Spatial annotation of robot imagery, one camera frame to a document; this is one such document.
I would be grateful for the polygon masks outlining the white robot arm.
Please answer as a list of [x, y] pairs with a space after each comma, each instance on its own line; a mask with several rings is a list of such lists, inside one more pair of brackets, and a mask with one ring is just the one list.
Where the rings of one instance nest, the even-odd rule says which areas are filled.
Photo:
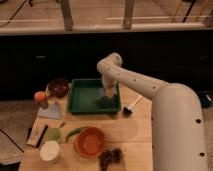
[[201, 103], [190, 87], [124, 69], [117, 53], [97, 70], [107, 96], [121, 83], [152, 102], [153, 171], [208, 171]]

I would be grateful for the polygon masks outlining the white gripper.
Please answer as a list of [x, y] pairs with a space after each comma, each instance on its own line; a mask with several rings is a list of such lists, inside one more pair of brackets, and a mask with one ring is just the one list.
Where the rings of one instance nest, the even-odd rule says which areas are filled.
[[116, 81], [112, 79], [103, 78], [102, 84], [105, 89], [107, 97], [113, 97], [116, 94]]

